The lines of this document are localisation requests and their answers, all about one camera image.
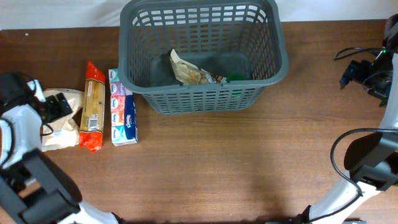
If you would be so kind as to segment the beige grain bag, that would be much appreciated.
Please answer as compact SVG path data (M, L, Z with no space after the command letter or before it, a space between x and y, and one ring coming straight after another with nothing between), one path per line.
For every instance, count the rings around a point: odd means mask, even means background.
M73 117L82 109L84 93L66 88L49 88L44 91L44 96L58 93L64 94L72 113L49 124L53 128L53 133L42 137L43 152L74 147L78 144L80 128Z

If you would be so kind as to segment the spaghetti packet red ends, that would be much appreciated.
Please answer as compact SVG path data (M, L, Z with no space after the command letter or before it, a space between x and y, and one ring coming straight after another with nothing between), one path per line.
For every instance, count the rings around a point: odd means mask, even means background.
M103 145L106 77L87 61L85 91L79 133L80 148L96 152Z

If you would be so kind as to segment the Kleenex tissue multipack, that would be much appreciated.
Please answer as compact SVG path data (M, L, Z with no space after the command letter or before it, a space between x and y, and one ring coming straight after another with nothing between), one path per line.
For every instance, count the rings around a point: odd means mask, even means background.
M114 146L138 143L134 94L120 81L118 69L109 69L111 142Z

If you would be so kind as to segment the beige snack pouch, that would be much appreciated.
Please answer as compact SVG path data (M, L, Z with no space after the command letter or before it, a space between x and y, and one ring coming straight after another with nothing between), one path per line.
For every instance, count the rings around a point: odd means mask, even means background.
M174 49L170 52L170 63L176 79L184 85L206 85L227 81L226 77L215 75L181 59Z

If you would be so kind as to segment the grey plastic basket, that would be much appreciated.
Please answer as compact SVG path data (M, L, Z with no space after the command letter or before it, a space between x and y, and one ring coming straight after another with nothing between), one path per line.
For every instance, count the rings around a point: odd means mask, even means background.
M185 85L170 53L240 80ZM244 110L289 69L274 0L131 1L120 14L118 75L162 114Z

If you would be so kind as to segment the green lid jar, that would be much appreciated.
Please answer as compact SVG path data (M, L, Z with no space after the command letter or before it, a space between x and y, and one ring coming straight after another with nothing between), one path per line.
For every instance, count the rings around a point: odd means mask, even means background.
M232 75L229 75L226 78L226 82L227 83L231 83L232 81L244 81L244 80L245 80L245 77L243 75L241 75L241 74L238 74L238 73L234 73Z

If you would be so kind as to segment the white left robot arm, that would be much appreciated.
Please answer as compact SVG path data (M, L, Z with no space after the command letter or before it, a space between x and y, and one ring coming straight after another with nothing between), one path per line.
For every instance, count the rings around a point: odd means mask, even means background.
M23 73L1 75L1 207L16 223L123 223L83 201L76 183L42 152L42 126L72 113Z

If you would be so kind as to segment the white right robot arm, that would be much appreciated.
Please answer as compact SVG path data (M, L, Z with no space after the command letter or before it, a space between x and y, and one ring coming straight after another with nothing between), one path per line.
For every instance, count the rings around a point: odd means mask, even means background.
M359 83L385 107L378 128L359 128L339 136L330 150L339 181L291 223L348 223L366 200L397 185L397 15L387 19L381 48L367 48L372 62L352 61L340 87Z

